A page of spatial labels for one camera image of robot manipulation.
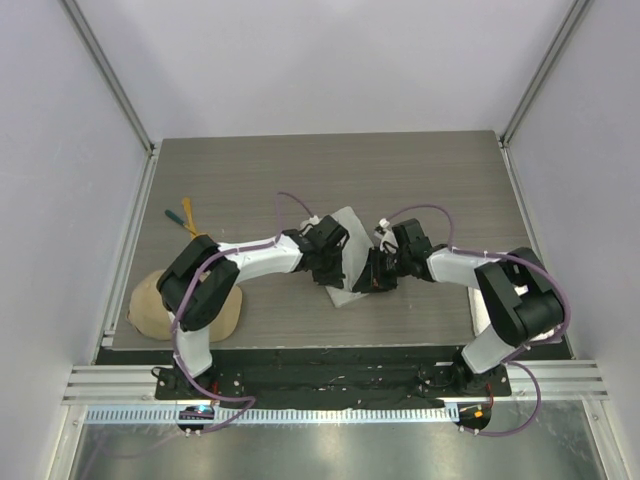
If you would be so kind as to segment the grey cloth napkin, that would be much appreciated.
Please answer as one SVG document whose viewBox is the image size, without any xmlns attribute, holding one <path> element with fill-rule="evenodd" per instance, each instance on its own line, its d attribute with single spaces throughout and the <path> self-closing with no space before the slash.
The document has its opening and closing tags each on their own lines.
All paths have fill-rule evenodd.
<svg viewBox="0 0 640 480">
<path fill-rule="evenodd" d="M 332 217 L 349 233 L 349 239 L 342 251 L 342 272 L 345 275 L 343 287 L 327 286 L 326 291 L 336 308 L 341 308 L 363 297 L 354 290 L 356 282 L 365 269 L 369 249 L 373 243 L 360 218 L 351 206 L 343 207 Z"/>
</svg>

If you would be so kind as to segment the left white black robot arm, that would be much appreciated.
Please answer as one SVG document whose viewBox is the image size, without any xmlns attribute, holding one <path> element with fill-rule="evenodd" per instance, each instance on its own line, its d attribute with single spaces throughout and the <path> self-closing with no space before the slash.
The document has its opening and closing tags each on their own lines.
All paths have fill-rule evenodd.
<svg viewBox="0 0 640 480">
<path fill-rule="evenodd" d="M 341 226 L 288 229 L 244 243 L 193 239 L 156 283 L 170 317 L 175 387 L 190 398 L 218 396 L 210 350 L 211 324 L 238 284 L 271 274 L 309 272 L 322 286 L 338 287 L 350 235 Z"/>
</svg>

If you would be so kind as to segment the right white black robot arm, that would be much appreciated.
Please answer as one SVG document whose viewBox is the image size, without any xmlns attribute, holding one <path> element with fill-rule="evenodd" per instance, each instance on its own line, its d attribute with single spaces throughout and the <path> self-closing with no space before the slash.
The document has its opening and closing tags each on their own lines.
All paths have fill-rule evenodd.
<svg viewBox="0 0 640 480">
<path fill-rule="evenodd" d="M 454 354 L 448 382 L 465 395 L 477 393 L 488 374 L 537 345 L 539 335 L 552 331 L 549 341 L 561 338 L 571 320 L 566 295 L 529 248 L 480 253 L 445 245 L 374 247 L 353 290 L 391 291 L 406 276 L 481 295 L 489 326 Z"/>
</svg>

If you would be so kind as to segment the white folded towel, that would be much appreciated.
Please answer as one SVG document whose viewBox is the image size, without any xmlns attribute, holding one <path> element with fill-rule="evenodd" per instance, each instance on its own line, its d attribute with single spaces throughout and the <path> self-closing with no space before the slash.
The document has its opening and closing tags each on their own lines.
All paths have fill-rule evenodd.
<svg viewBox="0 0 640 480">
<path fill-rule="evenodd" d="M 503 310 L 496 303 L 497 297 L 490 297 L 486 304 L 482 292 L 468 289 L 473 331 L 476 337 L 494 330 L 506 343 L 514 346 L 531 341 L 548 340 L 564 320 L 561 303 L 550 291 L 534 292 L 527 287 L 516 287 L 518 300 L 514 309 Z"/>
</svg>

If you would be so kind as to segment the beige cap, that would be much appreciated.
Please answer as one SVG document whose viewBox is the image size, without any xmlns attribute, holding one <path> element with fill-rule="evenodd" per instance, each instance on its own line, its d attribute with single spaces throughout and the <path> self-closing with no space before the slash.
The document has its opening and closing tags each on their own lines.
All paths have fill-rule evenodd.
<svg viewBox="0 0 640 480">
<path fill-rule="evenodd" d="M 127 311 L 127 320 L 142 335 L 160 341 L 169 341 L 172 320 L 162 304 L 157 281 L 164 273 L 156 270 L 147 275 L 133 290 Z M 243 292 L 234 286 L 218 316 L 209 329 L 212 343 L 229 338 L 240 319 Z"/>
</svg>

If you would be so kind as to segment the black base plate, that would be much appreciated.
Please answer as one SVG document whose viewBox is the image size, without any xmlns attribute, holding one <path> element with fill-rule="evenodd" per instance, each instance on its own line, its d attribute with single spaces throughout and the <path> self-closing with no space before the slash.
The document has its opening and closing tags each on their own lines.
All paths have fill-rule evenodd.
<svg viewBox="0 0 640 480">
<path fill-rule="evenodd" d="M 193 382 L 177 365 L 151 373 L 158 400 L 217 400 L 225 408 L 406 410 L 511 395 L 505 367 L 474 377 L 459 358 L 455 346 L 216 350 Z"/>
</svg>

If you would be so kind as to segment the right aluminium frame post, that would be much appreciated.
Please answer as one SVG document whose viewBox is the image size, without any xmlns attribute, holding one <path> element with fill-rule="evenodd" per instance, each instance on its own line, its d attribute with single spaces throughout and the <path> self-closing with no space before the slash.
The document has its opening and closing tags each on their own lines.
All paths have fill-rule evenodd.
<svg viewBox="0 0 640 480">
<path fill-rule="evenodd" d="M 499 145 L 501 148 L 506 149 L 512 143 L 526 115 L 533 107 L 535 100 L 543 90 L 553 69 L 559 62 L 574 34 L 579 29 L 592 4 L 592 0 L 574 0 L 571 2 L 568 11 L 564 15 L 521 96 L 517 107 L 511 115 L 503 133 L 499 136 Z"/>
</svg>

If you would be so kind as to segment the aluminium frame post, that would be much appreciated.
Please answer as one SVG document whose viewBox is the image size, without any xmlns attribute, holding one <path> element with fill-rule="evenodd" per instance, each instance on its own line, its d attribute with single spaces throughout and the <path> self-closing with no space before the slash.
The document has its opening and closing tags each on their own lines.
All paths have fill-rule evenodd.
<svg viewBox="0 0 640 480">
<path fill-rule="evenodd" d="M 553 69 L 559 62 L 574 34 L 579 29 L 592 4 L 592 0 L 574 0 L 571 2 L 568 11 L 564 15 L 521 96 L 517 107 L 511 115 L 503 133 L 499 136 L 499 145 L 501 148 L 506 149 L 512 143 L 526 115 L 533 107 L 535 100 L 543 90 Z"/>
<path fill-rule="evenodd" d="M 149 136 L 129 96 L 125 92 L 111 62 L 96 37 L 80 4 L 76 0 L 60 0 L 59 4 L 87 50 L 94 66 L 110 91 L 125 120 L 148 156 L 155 151 L 155 143 Z"/>
</svg>

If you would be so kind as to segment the left aluminium frame post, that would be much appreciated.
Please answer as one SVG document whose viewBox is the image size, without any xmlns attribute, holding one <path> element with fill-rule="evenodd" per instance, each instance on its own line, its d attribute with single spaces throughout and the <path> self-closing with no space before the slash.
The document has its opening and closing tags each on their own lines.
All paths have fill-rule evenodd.
<svg viewBox="0 0 640 480">
<path fill-rule="evenodd" d="M 59 4 L 87 50 L 94 66 L 110 91 L 125 120 L 148 156 L 155 151 L 155 143 L 149 136 L 129 96 L 125 92 L 111 62 L 96 37 L 80 4 L 76 0 L 60 0 Z"/>
</svg>

